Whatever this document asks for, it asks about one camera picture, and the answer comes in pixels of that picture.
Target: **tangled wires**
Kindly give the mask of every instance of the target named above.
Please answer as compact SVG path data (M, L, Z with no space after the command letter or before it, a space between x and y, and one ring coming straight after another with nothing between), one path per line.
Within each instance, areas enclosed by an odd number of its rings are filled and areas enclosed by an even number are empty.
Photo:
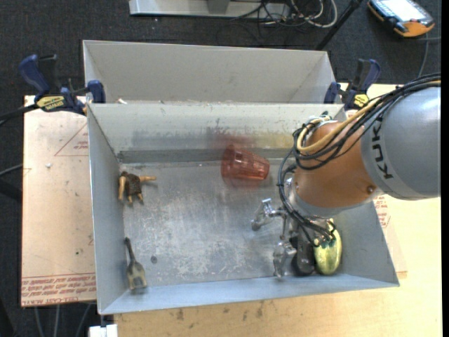
M327 113L323 113L319 117L310 119L293 133L293 146L279 166L279 196L286 213L293 220L297 221L310 242L314 243L315 246L317 245L315 242L316 238L312 238L308 231L315 231L318 236L329 241L334 238L332 232L335 226L330 225L332 228L331 231L329 231L329 229L326 228L326 224L323 225L323 223L320 223L324 217L304 216L293 207L286 195L284 186L288 175L293 174L298 167L304 170L319 169L330 161L341 157L343 154L346 154L361 136L369 131L375 121L380 119L396 102L426 88L439 86L441 86L440 73L419 77L403 86L398 86L389 93L369 100L350 118L338 124L338 126L331 132L313 143L310 143L311 140L309 139L313 132L315 132L318 127L331 120L331 117L328 116ZM353 138L350 143L348 143L349 138L355 133L358 134L354 136L355 138Z

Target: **blue clamp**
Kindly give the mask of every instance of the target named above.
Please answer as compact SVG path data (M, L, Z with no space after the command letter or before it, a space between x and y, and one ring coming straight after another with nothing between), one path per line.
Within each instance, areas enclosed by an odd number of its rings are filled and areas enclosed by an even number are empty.
M73 91L71 88L61 86L59 91L51 91L52 87L47 78L39 69L39 58L37 55L31 55L25 58L19 64L19 72L23 79L37 89L34 96L34 104L45 112L68 111L76 114L86 114L86 104L78 100L76 93L91 93L92 98L89 102L105 103L105 90L98 80L91 80L87 87L80 91Z
M330 84L324 103L334 103L337 95L341 96L345 110L359 110L366 105L368 89L380 76L380 66L373 60L358 59L356 76L349 83L345 91L341 90L341 85L333 82Z

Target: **orange device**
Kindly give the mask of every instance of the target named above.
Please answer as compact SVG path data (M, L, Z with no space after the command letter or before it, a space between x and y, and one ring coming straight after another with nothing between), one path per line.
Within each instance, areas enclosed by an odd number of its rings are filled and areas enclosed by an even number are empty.
M435 26L432 16L413 0L370 0L368 7L387 28L402 37L418 37Z

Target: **bin floor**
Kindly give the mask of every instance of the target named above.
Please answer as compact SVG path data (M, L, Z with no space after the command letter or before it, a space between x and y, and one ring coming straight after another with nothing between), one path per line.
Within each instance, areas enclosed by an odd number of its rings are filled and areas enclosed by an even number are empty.
M126 236L147 273L149 286L273 276L272 255L282 220L254 232L261 201L280 206L279 160L260 183L224 180L218 161L122 164L121 171L156 176L142 184L143 202L124 200Z

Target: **small figurine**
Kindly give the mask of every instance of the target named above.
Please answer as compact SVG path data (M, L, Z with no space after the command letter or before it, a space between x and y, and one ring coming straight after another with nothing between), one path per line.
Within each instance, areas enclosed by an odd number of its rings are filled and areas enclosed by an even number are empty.
M121 201L123 199L123 192L126 191L130 204L133 203L134 194L137 195L140 201L143 201L140 183L154 180L156 180L156 176L137 176L123 171L119 177L119 200Z

